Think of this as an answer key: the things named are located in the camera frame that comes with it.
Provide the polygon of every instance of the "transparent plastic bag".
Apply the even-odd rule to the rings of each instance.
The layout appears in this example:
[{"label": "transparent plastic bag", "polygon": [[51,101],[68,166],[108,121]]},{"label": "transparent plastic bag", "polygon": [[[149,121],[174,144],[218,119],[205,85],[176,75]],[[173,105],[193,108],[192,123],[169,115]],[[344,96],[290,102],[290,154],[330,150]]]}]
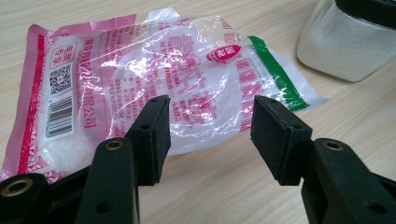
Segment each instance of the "transparent plastic bag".
[{"label": "transparent plastic bag", "polygon": [[[139,24],[128,17],[90,23],[90,31],[83,24],[55,33],[31,28],[42,59],[35,67],[42,69],[23,72],[22,80],[34,83],[30,109],[24,136],[13,132],[9,140],[3,178],[36,172],[54,182],[88,166],[96,146],[124,136],[158,95],[171,97],[169,155],[214,147],[248,130],[256,94],[292,110],[325,101],[289,61],[257,37],[238,39],[219,16],[164,14]],[[269,64],[277,64],[276,74]],[[10,165],[15,160],[18,167]]]}]

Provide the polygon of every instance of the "table surface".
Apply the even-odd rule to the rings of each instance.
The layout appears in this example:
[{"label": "table surface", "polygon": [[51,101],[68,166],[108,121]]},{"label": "table surface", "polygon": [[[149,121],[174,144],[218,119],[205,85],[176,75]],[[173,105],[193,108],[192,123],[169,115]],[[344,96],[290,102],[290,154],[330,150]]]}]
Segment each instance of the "table surface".
[{"label": "table surface", "polygon": [[[361,82],[350,83],[301,64],[299,34],[315,0],[230,1],[21,1],[0,3],[0,165],[20,91],[26,34],[32,23],[60,26],[100,21],[164,7],[180,15],[218,14],[240,33],[256,35],[286,56],[310,84],[330,99],[297,112],[313,139],[348,143],[370,170],[396,179],[396,61]],[[143,223],[306,223],[300,187],[280,187],[249,132],[217,147],[166,159],[161,183],[140,188]]]}]

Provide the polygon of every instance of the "red logo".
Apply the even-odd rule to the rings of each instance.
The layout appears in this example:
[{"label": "red logo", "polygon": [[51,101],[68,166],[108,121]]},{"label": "red logo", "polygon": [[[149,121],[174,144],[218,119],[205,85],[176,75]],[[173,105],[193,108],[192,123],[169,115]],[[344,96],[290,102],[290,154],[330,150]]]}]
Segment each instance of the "red logo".
[{"label": "red logo", "polygon": [[212,49],[207,55],[206,58],[209,61],[216,63],[227,63],[227,60],[231,59],[235,56],[241,47],[238,45],[229,45],[217,49]]},{"label": "red logo", "polygon": [[175,21],[174,25],[189,25],[192,22],[192,20],[190,18],[183,18],[181,20]]}]

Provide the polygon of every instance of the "glass jar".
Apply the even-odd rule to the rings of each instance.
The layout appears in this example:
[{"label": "glass jar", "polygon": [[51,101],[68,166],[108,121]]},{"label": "glass jar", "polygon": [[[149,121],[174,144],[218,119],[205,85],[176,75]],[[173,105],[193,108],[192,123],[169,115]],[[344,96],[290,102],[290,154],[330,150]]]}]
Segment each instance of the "glass jar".
[{"label": "glass jar", "polygon": [[324,73],[363,80],[396,57],[396,0],[319,0],[297,55]]}]

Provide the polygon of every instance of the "black lid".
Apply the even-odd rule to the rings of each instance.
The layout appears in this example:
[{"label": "black lid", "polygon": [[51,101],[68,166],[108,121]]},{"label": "black lid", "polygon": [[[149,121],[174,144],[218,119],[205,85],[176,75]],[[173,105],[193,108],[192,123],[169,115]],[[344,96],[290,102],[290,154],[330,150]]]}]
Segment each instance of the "black lid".
[{"label": "black lid", "polygon": [[396,0],[335,0],[347,15],[396,29]]}]

